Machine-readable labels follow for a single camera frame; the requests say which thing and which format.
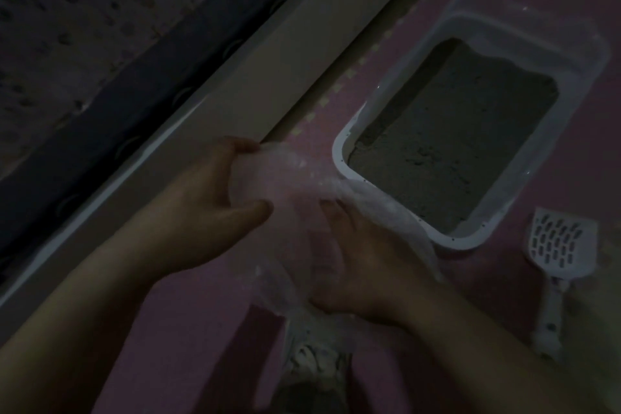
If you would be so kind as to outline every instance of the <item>litter box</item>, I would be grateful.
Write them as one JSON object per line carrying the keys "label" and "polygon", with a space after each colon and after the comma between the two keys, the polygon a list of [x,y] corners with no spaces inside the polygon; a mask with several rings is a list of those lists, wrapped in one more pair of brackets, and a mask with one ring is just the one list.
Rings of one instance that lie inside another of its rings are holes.
{"label": "litter box", "polygon": [[408,207],[434,243],[472,249],[548,157],[609,59],[587,19],[510,0],[453,0],[337,136],[334,162]]}

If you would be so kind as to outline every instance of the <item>person's left hand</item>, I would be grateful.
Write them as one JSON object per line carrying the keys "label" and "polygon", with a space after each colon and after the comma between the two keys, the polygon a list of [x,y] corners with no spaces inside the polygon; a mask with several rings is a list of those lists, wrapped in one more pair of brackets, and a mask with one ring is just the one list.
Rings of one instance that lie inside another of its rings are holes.
{"label": "person's left hand", "polygon": [[231,207],[229,176],[237,154],[259,150],[250,139],[226,137],[205,160],[179,175],[113,237],[134,270],[161,278],[208,262],[263,224],[266,200]]}

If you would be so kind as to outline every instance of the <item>forearm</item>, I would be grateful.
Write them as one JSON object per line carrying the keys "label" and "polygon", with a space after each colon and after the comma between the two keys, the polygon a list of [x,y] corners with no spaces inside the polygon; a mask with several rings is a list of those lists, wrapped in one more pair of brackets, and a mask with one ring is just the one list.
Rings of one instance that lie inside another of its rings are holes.
{"label": "forearm", "polygon": [[404,324],[485,414],[607,412],[458,294],[437,286],[407,301]]}
{"label": "forearm", "polygon": [[91,254],[0,350],[0,411],[90,412],[153,281],[119,238]]}

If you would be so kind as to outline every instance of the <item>beige floor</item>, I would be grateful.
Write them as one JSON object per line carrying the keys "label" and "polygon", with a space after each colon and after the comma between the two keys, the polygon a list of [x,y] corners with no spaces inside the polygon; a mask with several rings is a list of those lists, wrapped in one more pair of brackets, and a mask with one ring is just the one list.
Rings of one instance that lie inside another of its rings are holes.
{"label": "beige floor", "polygon": [[311,111],[319,99],[327,92],[334,82],[343,75],[371,46],[381,38],[382,34],[404,16],[408,9],[418,0],[391,0],[360,35],[347,47],[343,54],[330,65],[323,75],[313,84],[299,102],[266,136],[265,141],[282,141],[300,120]]}

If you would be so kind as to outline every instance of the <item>hand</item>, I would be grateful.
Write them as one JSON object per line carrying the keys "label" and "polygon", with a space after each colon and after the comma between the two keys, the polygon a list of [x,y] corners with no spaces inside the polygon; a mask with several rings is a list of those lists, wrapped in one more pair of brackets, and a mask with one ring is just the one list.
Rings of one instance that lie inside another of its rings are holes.
{"label": "hand", "polygon": [[120,243],[136,270],[155,278],[199,266],[228,250],[273,211],[266,200],[237,208],[229,201],[236,155],[259,148],[252,140],[232,137],[215,143],[205,160],[179,175],[113,237],[115,249]]}
{"label": "hand", "polygon": [[345,272],[335,285],[317,289],[313,304],[329,313],[404,323],[404,299],[437,285],[429,270],[407,242],[354,206],[322,201],[321,208],[343,253]]}

